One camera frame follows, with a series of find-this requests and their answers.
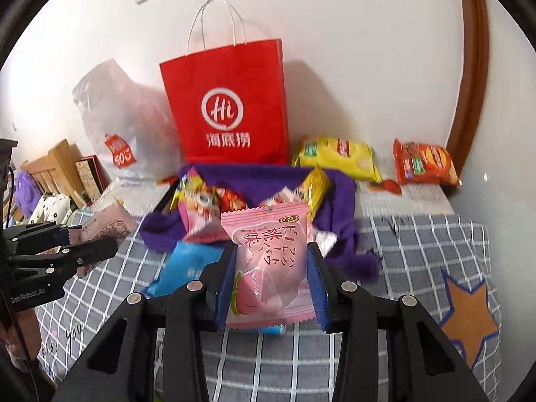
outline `stuffed toy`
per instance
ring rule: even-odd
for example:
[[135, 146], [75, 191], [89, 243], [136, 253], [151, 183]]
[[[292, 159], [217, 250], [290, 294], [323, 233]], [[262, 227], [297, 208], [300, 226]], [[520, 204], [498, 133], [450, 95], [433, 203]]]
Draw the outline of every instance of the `stuffed toy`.
[[56, 224], [66, 223], [72, 214], [71, 198], [67, 195], [44, 194], [28, 223], [55, 221]]

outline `blue snack package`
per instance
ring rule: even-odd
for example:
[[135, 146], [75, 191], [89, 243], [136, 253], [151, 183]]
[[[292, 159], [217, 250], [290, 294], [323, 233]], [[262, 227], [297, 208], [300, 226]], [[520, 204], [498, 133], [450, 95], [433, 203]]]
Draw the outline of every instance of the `blue snack package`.
[[173, 293], [188, 281], [198, 279], [207, 264], [217, 262], [222, 248], [179, 241], [164, 263], [160, 276], [143, 292], [147, 297]]
[[262, 332], [266, 335], [283, 335], [287, 329], [287, 325], [275, 325], [275, 326], [265, 326], [264, 328], [258, 328], [256, 330], [235, 330], [235, 331], [245, 331], [251, 334], [257, 334]]

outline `white wall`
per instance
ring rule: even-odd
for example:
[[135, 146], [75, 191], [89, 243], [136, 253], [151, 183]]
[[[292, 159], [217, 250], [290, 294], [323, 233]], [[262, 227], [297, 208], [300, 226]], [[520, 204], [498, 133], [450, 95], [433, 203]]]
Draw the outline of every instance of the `white wall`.
[[487, 2], [488, 87], [463, 185], [451, 203], [488, 227], [503, 322], [499, 400], [507, 400], [536, 361], [536, 52], [502, 5]]
[[[158, 64], [184, 54], [204, 0], [50, 0], [0, 72], [0, 131], [16, 162], [61, 138], [92, 153], [71, 91], [114, 57], [133, 80], [163, 91]], [[250, 39], [281, 37], [291, 138], [365, 140], [387, 155], [395, 137], [445, 143], [462, 66], [460, 0], [230, 0]], [[222, 7], [207, 40], [230, 42]], [[199, 31], [195, 46], [199, 49]]]

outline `purple plush toy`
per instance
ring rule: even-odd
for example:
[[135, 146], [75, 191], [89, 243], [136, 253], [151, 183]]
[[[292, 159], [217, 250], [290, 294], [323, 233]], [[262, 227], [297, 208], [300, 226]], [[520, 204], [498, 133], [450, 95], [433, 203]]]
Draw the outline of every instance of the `purple plush toy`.
[[24, 217], [29, 218], [36, 209], [41, 198], [41, 191], [36, 182], [26, 171], [20, 171], [15, 178], [15, 204], [22, 210]]

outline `wooden chair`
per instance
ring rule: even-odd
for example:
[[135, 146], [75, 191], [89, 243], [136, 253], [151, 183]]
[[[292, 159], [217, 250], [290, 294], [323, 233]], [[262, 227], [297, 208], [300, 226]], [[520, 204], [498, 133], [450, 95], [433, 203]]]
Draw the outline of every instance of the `wooden chair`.
[[47, 155], [23, 163], [20, 169], [33, 177], [42, 192], [68, 195], [78, 208], [82, 208], [85, 202], [81, 195], [85, 189], [75, 165], [80, 160], [77, 151], [63, 139]]

